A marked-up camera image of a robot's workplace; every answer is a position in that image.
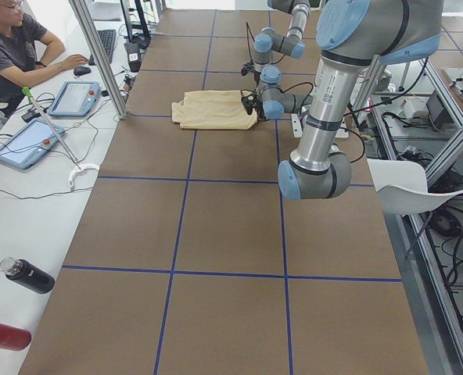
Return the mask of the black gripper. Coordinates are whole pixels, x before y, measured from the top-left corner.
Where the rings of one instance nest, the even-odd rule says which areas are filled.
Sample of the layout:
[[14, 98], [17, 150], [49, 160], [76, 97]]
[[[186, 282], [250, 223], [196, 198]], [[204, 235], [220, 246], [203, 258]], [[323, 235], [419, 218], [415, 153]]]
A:
[[264, 114], [263, 102], [259, 98], [253, 100], [253, 109], [256, 111], [257, 119], [265, 120], [266, 116]]

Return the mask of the robot arm grey silver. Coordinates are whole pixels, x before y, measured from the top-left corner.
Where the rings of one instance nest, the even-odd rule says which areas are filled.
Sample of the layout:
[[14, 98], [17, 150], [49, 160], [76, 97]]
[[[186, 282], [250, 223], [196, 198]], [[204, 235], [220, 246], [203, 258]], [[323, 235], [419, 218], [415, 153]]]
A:
[[386, 65], [431, 56], [440, 44], [442, 1], [330, 1], [316, 29], [321, 49], [315, 93], [289, 95], [272, 52], [298, 59], [304, 52], [307, 1], [270, 1], [292, 19], [285, 36], [265, 27], [254, 41], [253, 72], [260, 111], [268, 120], [299, 113], [300, 143], [278, 166], [282, 195], [291, 200], [334, 198], [352, 179], [348, 157], [333, 143], [361, 71], [374, 57]]
[[271, 65], [272, 53], [298, 59], [305, 51], [303, 34], [310, 17], [311, 6], [305, 0], [268, 0], [269, 8], [290, 15], [290, 24], [284, 34], [279, 34], [273, 27], [265, 27], [254, 38], [253, 71], [260, 74]]

